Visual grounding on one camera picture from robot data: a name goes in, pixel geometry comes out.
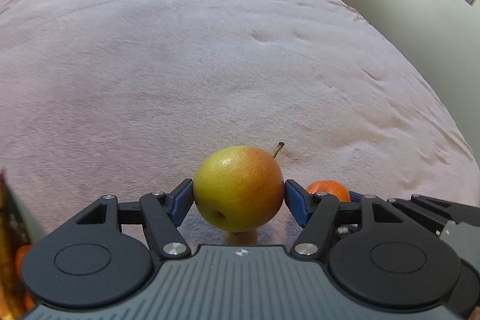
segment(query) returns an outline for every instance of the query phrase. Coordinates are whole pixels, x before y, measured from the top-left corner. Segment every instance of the orange fruit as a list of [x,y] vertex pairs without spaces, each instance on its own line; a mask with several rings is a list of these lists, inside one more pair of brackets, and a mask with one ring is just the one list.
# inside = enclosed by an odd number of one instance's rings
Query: orange fruit
[[32,298],[27,292],[25,292],[25,294],[23,295],[23,306],[25,307],[26,311],[33,309],[35,306],[35,304],[32,301]]
[[23,257],[27,253],[27,251],[32,247],[31,244],[25,244],[24,246],[21,246],[17,252],[15,253],[15,272],[17,274],[17,277],[20,278],[20,264],[22,262]]
[[309,194],[322,191],[335,195],[342,202],[351,202],[349,191],[336,181],[316,181],[308,185],[306,190]]

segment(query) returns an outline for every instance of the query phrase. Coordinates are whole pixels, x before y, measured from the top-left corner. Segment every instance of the bed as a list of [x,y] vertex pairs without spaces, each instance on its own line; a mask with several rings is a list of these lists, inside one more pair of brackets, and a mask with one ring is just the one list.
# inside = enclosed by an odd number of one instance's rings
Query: bed
[[[0,37],[0,165],[48,232],[101,195],[169,192],[216,150],[279,141],[305,187],[479,202],[435,92],[340,0],[0,0]],[[284,205],[259,242],[298,230]],[[223,242],[195,208],[181,232]]]

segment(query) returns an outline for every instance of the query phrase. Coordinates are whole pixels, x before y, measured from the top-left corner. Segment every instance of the white logo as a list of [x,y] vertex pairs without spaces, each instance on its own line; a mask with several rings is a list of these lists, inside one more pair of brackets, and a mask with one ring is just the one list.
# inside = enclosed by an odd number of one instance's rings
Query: white logo
[[240,250],[235,251],[235,254],[239,257],[244,257],[248,255],[248,251],[241,248]]

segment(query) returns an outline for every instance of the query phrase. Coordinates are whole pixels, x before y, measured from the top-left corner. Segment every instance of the silver bolt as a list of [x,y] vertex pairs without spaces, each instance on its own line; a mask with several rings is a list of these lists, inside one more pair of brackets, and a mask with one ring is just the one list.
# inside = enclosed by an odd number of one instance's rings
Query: silver bolt
[[318,247],[312,243],[300,243],[295,246],[295,252],[300,255],[313,255],[318,251]]
[[169,255],[181,255],[187,250],[183,243],[168,243],[163,246],[163,252]]
[[349,232],[349,228],[346,226],[340,226],[337,228],[337,233],[339,235],[346,235]]

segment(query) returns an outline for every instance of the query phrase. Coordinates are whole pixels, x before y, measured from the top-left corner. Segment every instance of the pink blanket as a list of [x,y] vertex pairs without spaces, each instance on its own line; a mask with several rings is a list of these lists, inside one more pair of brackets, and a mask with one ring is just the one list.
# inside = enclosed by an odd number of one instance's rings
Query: pink blanket
[[[0,0],[0,165],[51,231],[101,195],[171,191],[210,153],[284,178],[478,204],[479,169],[404,57],[339,0]],[[195,208],[189,243],[221,243]],[[285,207],[261,243],[298,233]]]

